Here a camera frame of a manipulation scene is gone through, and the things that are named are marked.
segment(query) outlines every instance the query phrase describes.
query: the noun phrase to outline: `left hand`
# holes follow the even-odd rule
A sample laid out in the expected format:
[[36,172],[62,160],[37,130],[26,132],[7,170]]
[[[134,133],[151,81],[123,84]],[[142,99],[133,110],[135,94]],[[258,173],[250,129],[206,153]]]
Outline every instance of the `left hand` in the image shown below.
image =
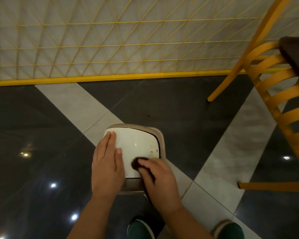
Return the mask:
[[95,148],[92,162],[93,196],[114,200],[123,186],[122,149],[115,149],[115,141],[116,133],[107,132]]

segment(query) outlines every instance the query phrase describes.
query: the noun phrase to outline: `forearm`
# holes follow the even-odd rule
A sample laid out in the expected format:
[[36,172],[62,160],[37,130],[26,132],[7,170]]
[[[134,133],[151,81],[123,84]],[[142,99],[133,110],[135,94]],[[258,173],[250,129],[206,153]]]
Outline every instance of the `forearm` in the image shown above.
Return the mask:
[[108,216],[114,199],[92,196],[67,239],[104,238]]
[[208,231],[187,211],[185,207],[162,215],[165,223],[177,239],[212,239]]

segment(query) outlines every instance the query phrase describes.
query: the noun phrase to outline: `gray tile floor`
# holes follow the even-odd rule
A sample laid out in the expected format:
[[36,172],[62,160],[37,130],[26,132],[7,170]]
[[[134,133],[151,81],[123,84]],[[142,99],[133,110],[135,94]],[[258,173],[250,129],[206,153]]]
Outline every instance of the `gray tile floor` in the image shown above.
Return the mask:
[[[91,196],[95,145],[108,126],[134,123],[163,132],[182,202],[208,229],[228,218],[248,239],[299,238],[298,193],[237,188],[299,180],[299,163],[246,76],[206,103],[223,78],[0,87],[0,236],[66,238]],[[107,238],[125,238],[134,216],[169,238],[143,196],[117,197]]]

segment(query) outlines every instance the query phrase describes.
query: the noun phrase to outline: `yellow metal grid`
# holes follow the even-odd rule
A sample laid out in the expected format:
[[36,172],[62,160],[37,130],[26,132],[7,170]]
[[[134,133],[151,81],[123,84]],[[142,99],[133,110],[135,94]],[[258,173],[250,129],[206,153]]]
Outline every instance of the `yellow metal grid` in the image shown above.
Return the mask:
[[[230,70],[273,1],[0,0],[0,81]],[[291,34],[299,0],[268,40]]]

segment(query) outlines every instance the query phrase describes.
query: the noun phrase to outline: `shoe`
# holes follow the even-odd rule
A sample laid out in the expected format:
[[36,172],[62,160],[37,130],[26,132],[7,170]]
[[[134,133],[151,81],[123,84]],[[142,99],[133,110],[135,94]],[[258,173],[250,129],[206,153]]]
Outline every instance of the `shoe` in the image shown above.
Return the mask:
[[245,239],[241,227],[230,220],[219,222],[212,230],[211,235],[215,239]]
[[155,236],[148,224],[135,219],[128,225],[127,239],[155,239]]

